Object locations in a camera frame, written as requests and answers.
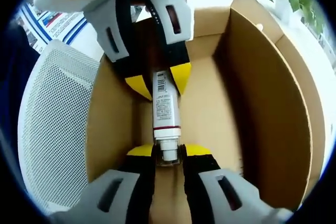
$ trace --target bottle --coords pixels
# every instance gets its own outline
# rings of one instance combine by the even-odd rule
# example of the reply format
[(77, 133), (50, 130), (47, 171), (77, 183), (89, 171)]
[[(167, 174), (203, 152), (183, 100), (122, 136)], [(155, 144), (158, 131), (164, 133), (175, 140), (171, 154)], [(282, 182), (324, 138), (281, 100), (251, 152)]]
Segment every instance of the bottle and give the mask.
[(179, 140), (181, 120), (178, 92), (169, 71), (153, 75), (153, 130), (155, 145), (161, 152), (157, 164), (173, 165), (180, 162)]

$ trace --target poster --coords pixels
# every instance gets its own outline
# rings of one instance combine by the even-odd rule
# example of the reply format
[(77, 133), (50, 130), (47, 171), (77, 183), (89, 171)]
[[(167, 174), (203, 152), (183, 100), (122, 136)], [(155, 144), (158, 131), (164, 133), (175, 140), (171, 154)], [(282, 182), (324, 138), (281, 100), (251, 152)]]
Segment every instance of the poster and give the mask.
[[(133, 22), (136, 21), (142, 8), (142, 6), (130, 7)], [(20, 7), (16, 20), (24, 27), (30, 45), (39, 53), (53, 39), (58, 39), (71, 45), (87, 25), (91, 26), (86, 21), (83, 12), (62, 13), (42, 11), (34, 6), (33, 0), (26, 0)], [(96, 40), (96, 36), (97, 34), (92, 34), (92, 36), (85, 36), (85, 38), (90, 40), (94, 38)]]

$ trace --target barcode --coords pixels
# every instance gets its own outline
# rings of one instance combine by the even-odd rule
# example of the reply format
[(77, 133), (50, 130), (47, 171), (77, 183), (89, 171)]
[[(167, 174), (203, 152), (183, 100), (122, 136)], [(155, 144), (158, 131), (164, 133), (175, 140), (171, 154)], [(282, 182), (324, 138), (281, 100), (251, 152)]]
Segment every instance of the barcode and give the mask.
[(158, 92), (165, 92), (167, 90), (166, 76), (164, 73), (158, 73)]

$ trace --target cardboard box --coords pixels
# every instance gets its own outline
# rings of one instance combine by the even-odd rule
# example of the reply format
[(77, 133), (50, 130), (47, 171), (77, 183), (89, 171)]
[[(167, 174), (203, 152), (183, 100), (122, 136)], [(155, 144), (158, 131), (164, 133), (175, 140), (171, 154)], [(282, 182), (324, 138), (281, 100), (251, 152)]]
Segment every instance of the cardboard box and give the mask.
[[(139, 39), (149, 58), (143, 60), (157, 68), (154, 25), (147, 19), (136, 26), (145, 33)], [(300, 55), (255, 0), (196, 10), (194, 39), (186, 45), (192, 73), (180, 98), (180, 143), (209, 148), (222, 168), (256, 185), (265, 202), (296, 209), (314, 163), (313, 138), (323, 142), (322, 122), (310, 120), (310, 113), (321, 115), (319, 99), (308, 97), (315, 95), (312, 83), (301, 88), (308, 72)], [(117, 168), (127, 151), (144, 143), (153, 143), (152, 104), (118, 79), (103, 57), (87, 124), (89, 180)], [(157, 169), (153, 223), (191, 222), (181, 169)]]

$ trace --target cardboard flap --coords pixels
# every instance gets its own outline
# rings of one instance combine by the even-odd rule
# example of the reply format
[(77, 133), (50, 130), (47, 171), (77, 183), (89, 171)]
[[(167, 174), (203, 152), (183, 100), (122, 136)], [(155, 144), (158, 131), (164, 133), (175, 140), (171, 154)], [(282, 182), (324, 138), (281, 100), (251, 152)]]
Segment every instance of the cardboard flap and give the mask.
[(271, 14), (256, 0), (233, 0), (231, 8), (248, 18), (253, 24), (262, 24), (263, 32), (273, 42), (284, 34)]
[(235, 10), (218, 54), (247, 102), (245, 117), (252, 125), (240, 124), (239, 131), (249, 133), (250, 140), (254, 135), (252, 158), (258, 163), (261, 198), (273, 207), (296, 209), (310, 174), (312, 143), (306, 104), (293, 73), (273, 43)]
[(320, 178), (326, 131), (329, 131), (329, 129), (325, 127), (322, 103), (316, 83), (303, 57), (286, 35), (276, 42), (276, 47), (292, 69), (300, 85), (308, 109), (312, 134), (312, 161), (307, 191), (309, 193)]
[(194, 38), (222, 34), (230, 17), (230, 7), (195, 10)]

